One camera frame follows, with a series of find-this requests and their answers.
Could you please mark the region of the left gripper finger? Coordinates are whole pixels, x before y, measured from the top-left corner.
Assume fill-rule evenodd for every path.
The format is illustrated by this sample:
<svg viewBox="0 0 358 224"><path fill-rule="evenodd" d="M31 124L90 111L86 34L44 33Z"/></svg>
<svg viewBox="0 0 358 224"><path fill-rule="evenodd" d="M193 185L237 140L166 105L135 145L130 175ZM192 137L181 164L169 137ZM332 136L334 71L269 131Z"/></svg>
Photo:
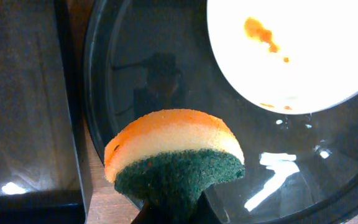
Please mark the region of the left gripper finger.
<svg viewBox="0 0 358 224"><path fill-rule="evenodd" d="M186 219L181 219L177 213L168 214L161 206L146 201L131 224L221 224L218 216L211 208L203 192L197 201L196 207Z"/></svg>

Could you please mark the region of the green and yellow sponge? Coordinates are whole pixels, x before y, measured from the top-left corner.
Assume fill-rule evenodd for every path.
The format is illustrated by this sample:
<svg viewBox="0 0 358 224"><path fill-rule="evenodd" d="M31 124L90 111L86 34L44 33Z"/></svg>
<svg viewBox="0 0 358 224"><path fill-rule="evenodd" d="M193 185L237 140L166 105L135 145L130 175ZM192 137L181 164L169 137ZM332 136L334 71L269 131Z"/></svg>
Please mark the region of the green and yellow sponge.
<svg viewBox="0 0 358 224"><path fill-rule="evenodd" d="M203 191L245 174L244 153L225 122L191 109L154 111L128 124L104 149L117 192L188 218Z"/></svg>

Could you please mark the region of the white plate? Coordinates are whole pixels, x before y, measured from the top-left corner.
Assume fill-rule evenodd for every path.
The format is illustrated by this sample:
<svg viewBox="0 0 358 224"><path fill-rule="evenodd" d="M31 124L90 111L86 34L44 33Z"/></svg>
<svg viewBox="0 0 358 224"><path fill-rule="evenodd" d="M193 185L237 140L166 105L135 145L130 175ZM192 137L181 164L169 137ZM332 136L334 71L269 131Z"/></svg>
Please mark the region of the white plate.
<svg viewBox="0 0 358 224"><path fill-rule="evenodd" d="M307 114L358 94L358 0L206 4L213 55L246 100Z"/></svg>

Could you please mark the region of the round black serving tray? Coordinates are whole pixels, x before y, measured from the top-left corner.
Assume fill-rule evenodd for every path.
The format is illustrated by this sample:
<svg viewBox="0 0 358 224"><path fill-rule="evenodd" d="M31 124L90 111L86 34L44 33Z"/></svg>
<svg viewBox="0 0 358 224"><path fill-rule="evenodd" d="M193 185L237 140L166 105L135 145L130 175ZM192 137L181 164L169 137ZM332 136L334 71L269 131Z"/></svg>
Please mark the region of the round black serving tray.
<svg viewBox="0 0 358 224"><path fill-rule="evenodd" d="M136 223L358 214L358 1L95 1L83 84Z"/></svg>

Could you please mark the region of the rectangular black tray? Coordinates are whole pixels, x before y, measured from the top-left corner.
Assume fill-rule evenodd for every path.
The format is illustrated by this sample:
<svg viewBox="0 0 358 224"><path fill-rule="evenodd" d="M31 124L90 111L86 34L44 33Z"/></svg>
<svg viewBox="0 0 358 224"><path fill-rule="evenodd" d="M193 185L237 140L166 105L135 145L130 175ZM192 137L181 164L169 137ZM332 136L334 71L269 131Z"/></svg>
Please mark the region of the rectangular black tray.
<svg viewBox="0 0 358 224"><path fill-rule="evenodd" d="M65 1L0 1L0 223L85 223L90 178Z"/></svg>

